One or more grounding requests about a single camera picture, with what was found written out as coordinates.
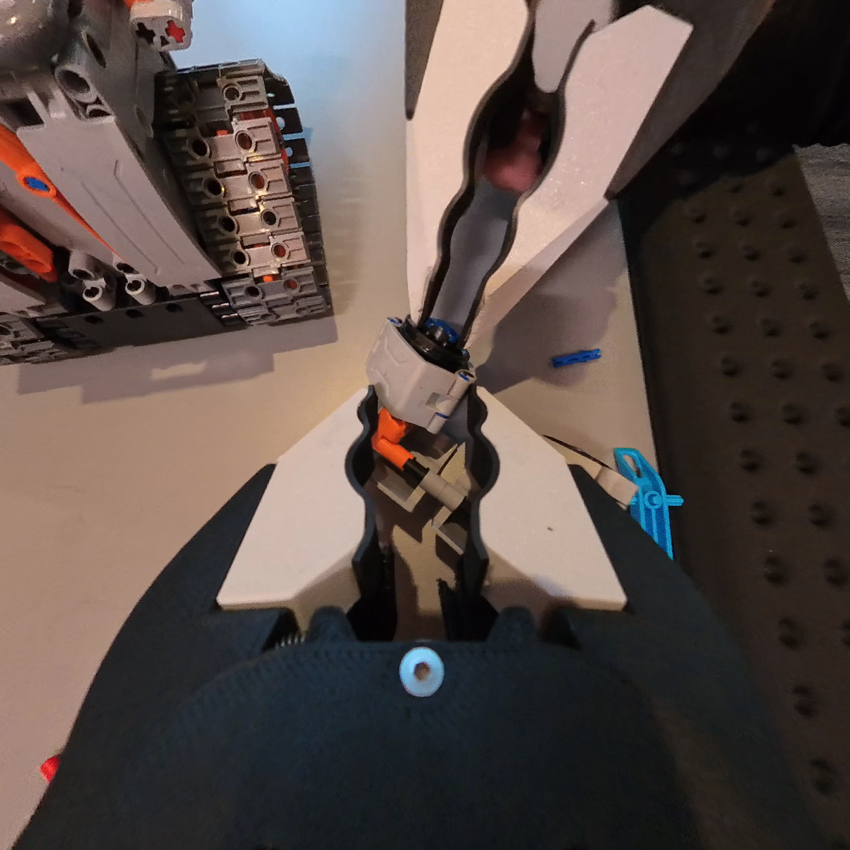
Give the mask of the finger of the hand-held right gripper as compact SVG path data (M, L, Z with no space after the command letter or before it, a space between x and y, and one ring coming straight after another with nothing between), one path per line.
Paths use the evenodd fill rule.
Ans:
M585 37L566 75L564 123L539 185L514 216L514 239L483 289L467 343L523 298L608 207L610 184L694 26L652 5Z
M406 2L406 239L410 319L438 299L473 197L493 94L530 33L523 1Z

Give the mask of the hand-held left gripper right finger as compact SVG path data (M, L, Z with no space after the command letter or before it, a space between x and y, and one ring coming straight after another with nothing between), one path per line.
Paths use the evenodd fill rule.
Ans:
M480 641L522 608L544 629L558 610L621 612L622 588L564 457L483 388L465 401L467 534L439 582L445 635Z

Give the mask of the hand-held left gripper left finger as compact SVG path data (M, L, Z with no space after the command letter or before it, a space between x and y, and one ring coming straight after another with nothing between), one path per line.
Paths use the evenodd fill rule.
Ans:
M394 556L368 489L377 420L374 388L361 389L279 457L218 591L221 609L287 609L305 628L336 607L359 639L394 638Z

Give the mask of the grey wheel module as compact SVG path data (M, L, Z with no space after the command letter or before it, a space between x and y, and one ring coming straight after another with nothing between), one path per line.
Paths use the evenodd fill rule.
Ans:
M391 317L382 326L367 359L367 377L379 405L371 437L379 487L399 504L418 504L427 495L437 506L435 536L461 554L466 539L468 493L463 423L465 401L476 374L468 356L443 347L410 324ZM618 511L635 494L620 473L542 437L568 464L583 468L609 486Z

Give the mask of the person's right hand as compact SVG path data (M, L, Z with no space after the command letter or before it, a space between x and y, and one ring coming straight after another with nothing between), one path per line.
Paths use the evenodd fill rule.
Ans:
M543 171L552 102L514 99L499 106L486 136L481 180L515 197L524 195Z

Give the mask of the black perforated mat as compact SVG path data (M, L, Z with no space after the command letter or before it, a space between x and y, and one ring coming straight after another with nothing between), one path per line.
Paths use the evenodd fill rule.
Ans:
M848 848L848 303L789 147L677 140L621 198L676 557Z

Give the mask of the grey orange tracked toy robot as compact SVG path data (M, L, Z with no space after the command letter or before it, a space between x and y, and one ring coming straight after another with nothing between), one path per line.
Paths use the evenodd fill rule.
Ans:
M286 79L178 67L190 1L1 5L2 365L332 315Z

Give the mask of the light blue toy frame piece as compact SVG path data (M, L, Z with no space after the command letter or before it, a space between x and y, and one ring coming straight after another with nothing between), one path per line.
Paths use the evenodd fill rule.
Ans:
M658 471L638 450L615 448L617 471L637 487L629 511L654 542L674 559L670 509L680 507L684 499L670 494Z

